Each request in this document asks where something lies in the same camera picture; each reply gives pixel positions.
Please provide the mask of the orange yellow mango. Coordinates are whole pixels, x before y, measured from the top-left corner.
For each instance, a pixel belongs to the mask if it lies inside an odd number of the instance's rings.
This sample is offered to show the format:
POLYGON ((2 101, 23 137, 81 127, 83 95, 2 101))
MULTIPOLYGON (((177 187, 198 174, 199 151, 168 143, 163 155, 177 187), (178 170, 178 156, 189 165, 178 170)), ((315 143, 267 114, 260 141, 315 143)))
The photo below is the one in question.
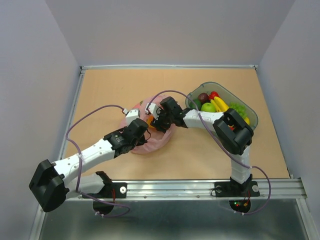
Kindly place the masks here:
POLYGON ((152 122, 153 122, 153 120, 154 120, 154 117, 153 116, 149 116, 145 121, 146 121, 146 123, 148 124, 148 127, 149 128, 152 128, 152 129, 154 129, 155 127, 154 126, 152 126, 152 122))

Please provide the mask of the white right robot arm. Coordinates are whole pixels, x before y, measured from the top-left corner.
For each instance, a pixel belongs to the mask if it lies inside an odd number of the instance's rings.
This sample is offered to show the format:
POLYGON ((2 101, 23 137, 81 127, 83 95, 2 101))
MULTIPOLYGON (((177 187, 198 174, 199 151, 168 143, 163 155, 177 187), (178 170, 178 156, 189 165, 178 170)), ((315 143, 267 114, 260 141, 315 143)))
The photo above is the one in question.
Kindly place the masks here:
POLYGON ((249 152, 254 132, 232 108, 225 112, 203 112, 196 108, 181 108, 172 97, 160 104, 147 103, 145 112, 153 116, 151 125, 166 132, 171 125, 182 128, 205 129, 218 146, 230 157, 231 176, 215 183, 212 193, 218 198, 259 196, 249 165, 249 152))

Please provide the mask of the dark green lime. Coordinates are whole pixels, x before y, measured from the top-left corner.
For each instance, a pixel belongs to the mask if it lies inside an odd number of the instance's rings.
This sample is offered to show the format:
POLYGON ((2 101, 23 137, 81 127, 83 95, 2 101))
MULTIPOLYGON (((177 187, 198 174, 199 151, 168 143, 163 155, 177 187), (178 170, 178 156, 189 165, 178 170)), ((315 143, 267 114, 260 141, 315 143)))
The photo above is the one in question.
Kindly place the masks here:
POLYGON ((199 99, 194 99, 193 102, 195 103, 195 104, 192 104, 193 108, 197 107, 197 109, 200 110, 202 107, 202 103, 199 101, 199 99))

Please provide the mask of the light green apple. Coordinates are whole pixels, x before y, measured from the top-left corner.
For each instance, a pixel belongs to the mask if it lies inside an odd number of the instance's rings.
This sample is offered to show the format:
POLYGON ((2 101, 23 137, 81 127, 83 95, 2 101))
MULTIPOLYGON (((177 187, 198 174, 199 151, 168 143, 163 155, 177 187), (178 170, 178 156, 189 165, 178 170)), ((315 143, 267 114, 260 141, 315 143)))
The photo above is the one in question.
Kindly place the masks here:
POLYGON ((206 102, 201 106, 200 110, 202 112, 215 113, 216 112, 216 107, 212 103, 206 102))

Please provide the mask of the green grape bunch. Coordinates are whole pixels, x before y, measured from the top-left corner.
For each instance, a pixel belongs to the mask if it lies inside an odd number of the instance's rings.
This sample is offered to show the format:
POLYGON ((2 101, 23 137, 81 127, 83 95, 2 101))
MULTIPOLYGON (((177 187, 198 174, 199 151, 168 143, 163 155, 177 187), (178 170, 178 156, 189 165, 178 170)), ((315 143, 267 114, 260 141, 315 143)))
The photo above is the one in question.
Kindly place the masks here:
POLYGON ((229 107, 234 109, 243 119, 247 117, 246 107, 237 102, 230 102, 229 107))

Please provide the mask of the pink plastic bag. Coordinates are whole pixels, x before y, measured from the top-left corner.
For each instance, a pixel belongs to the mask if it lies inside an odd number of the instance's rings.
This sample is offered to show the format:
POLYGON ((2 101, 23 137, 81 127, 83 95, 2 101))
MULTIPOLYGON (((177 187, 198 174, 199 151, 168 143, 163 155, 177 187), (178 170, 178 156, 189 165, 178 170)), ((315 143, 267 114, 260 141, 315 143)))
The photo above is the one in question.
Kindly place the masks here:
MULTIPOLYGON (((132 109, 139 109, 140 110, 140 118, 146 122, 146 119, 149 117, 145 113, 145 108, 147 103, 152 99, 152 97, 148 97, 140 102, 138 102, 136 105, 134 105, 132 109)), ((154 151, 157 151, 164 147, 171 137, 174 135, 177 127, 172 124, 171 127, 166 131, 166 133, 163 133, 161 131, 157 131, 155 128, 148 127, 148 132, 144 134, 145 138, 147 139, 147 143, 141 146, 136 146, 133 150, 131 150, 134 154, 148 154, 152 153, 154 151)))

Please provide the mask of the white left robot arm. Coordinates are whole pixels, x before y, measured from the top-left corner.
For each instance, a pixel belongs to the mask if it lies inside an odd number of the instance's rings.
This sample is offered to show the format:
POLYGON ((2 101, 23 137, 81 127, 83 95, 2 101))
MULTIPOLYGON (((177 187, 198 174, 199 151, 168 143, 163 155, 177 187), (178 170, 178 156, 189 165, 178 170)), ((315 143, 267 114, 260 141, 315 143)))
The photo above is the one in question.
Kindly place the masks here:
POLYGON ((133 150, 138 144, 146 143, 145 132, 148 124, 140 118, 128 126, 111 132, 94 145, 62 160, 40 162, 31 178, 29 189, 44 212, 48 213, 67 199, 67 194, 75 192, 68 188, 75 178, 105 161, 113 160, 133 150))

